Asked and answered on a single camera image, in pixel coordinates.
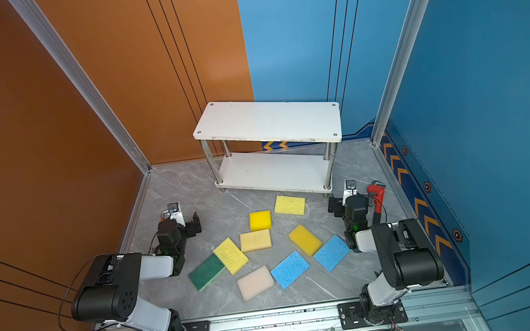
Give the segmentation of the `golden yellow sponge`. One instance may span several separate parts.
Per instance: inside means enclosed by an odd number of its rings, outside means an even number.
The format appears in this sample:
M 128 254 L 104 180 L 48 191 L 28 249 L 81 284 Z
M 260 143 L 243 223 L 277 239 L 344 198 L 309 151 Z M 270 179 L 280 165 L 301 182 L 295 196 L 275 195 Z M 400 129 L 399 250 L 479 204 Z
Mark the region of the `golden yellow sponge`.
M 304 225 L 298 225 L 288 236 L 309 257 L 313 257 L 321 249 L 322 241 Z

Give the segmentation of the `pale yellow orange-backed sponge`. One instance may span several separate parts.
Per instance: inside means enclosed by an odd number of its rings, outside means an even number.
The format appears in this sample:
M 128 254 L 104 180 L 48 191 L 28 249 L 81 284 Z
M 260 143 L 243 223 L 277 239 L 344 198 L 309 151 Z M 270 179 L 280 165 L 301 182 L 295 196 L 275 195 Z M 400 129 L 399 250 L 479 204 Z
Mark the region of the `pale yellow orange-backed sponge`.
M 270 237 L 270 230 L 257 230 L 240 235 L 240 249 L 243 253 L 250 253 L 263 249 L 270 249 L 272 246 L 272 239 Z

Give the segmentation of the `bright yellow foam sponge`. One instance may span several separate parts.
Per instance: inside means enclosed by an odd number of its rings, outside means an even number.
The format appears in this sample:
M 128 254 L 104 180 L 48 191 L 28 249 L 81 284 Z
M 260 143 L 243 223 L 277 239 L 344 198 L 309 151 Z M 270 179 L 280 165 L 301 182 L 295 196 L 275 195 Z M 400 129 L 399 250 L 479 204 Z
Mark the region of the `bright yellow foam sponge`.
M 272 218 L 270 211 L 258 211 L 249 215 L 251 231 L 269 230 L 272 228 Z

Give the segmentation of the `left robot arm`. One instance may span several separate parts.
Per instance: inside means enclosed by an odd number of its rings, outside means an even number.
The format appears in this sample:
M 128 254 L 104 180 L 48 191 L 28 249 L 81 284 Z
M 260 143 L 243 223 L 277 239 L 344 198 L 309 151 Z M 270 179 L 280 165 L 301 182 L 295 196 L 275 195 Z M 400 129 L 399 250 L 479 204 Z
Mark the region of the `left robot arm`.
M 153 254 L 99 255 L 90 265 L 72 303 L 76 321 L 114 323 L 137 331 L 209 331 L 208 321 L 184 324 L 177 310 L 160 307 L 138 294 L 142 281 L 180 275 L 188 239 L 202 231 L 200 218 L 184 222 L 170 215 L 158 224 Z

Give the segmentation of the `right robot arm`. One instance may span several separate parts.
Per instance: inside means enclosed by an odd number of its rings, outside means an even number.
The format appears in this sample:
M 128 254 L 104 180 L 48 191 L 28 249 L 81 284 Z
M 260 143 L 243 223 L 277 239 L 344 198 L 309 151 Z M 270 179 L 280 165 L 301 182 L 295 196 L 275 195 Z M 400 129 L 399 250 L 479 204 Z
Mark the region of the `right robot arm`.
M 363 286 L 359 316 L 370 325 L 407 321 L 401 303 L 409 291 L 441 281 L 445 266 L 415 219 L 390 223 L 380 194 L 331 196 L 328 211 L 343 219 L 345 242 L 356 253 L 376 254 L 380 270 Z

